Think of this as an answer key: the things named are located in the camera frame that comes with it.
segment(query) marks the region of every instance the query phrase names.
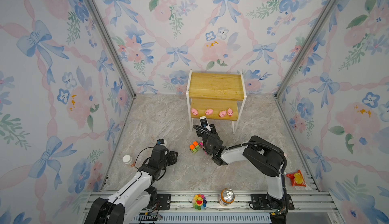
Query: wall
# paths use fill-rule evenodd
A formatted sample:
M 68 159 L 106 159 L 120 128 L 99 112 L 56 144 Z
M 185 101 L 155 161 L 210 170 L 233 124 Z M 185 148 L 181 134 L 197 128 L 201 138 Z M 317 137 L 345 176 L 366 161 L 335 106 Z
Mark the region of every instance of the wall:
M 274 93 L 322 0 L 95 0 L 137 93 L 185 93 L 189 69 Z
M 76 223 L 129 96 L 83 0 L 0 10 L 0 223 Z
M 388 2 L 340 0 L 281 99 L 348 224 L 389 223 Z

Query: can lid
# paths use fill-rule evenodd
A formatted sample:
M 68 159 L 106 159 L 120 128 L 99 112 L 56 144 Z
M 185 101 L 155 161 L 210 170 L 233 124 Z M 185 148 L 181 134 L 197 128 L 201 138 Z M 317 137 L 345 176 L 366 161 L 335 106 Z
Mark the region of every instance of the can lid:
M 129 164 L 129 163 L 131 163 L 131 161 L 132 161 L 132 158 L 131 158 L 130 155 L 125 155 L 125 156 L 123 157 L 123 162 L 124 162 L 124 163 Z
M 235 194 L 234 194 L 234 191 L 232 191 L 232 189 L 224 189 L 221 192 L 221 197 L 222 197 L 224 202 L 232 203 L 232 202 L 234 202 Z

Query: marble floor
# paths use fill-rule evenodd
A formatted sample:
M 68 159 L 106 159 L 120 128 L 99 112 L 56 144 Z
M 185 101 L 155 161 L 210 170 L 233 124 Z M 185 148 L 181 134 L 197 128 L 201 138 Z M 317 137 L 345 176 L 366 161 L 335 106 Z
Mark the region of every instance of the marble floor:
M 178 152 L 178 162 L 167 168 L 161 180 L 153 183 L 159 190 L 267 190 L 265 176 L 248 161 L 217 166 L 203 151 L 193 154 L 189 145 L 200 138 L 195 130 L 189 130 L 188 121 L 185 95 L 137 95 L 103 189 L 118 190 L 134 176 L 137 170 L 122 162 L 124 155 L 136 158 L 142 149 L 155 145 L 156 140 L 162 138 L 167 141 L 169 150 Z M 230 121 L 209 120 L 209 123 L 215 124 L 225 146 L 248 141 L 252 135 L 278 146 L 288 161 L 286 172 L 300 169 L 306 177 L 272 95 L 247 96 L 235 135 Z M 151 151 L 151 148 L 146 149 L 140 154 L 137 167 Z M 312 190 L 308 183 L 307 187 L 292 187 L 290 182 L 286 178 L 287 190 Z

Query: pink toy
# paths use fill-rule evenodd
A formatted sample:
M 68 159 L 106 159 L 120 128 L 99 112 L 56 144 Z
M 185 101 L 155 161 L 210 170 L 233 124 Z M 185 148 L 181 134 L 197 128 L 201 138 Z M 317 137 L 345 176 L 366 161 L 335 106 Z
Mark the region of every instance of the pink toy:
M 232 109 L 228 109 L 228 110 L 227 110 L 227 115 L 228 115 L 228 116 L 231 117 L 233 113 L 234 113 L 234 112 L 232 111 Z
M 192 109 L 191 112 L 192 112 L 192 114 L 193 114 L 194 116 L 197 116 L 197 115 L 198 115 L 198 112 L 197 112 L 196 109 Z
M 219 113 L 219 117 L 223 118 L 226 115 L 226 111 L 223 110 Z
M 213 112 L 214 112 L 213 109 L 207 109 L 207 110 L 205 111 L 205 114 L 206 114 L 206 115 L 211 115 Z

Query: red chip bag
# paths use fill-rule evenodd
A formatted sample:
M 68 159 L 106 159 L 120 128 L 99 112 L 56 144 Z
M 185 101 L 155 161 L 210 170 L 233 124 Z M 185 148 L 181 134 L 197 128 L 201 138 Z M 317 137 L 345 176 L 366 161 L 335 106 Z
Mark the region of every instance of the red chip bag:
M 298 170 L 296 173 L 290 173 L 286 175 L 292 181 L 292 186 L 304 186 L 306 187 L 304 177 L 301 174 L 301 171 Z

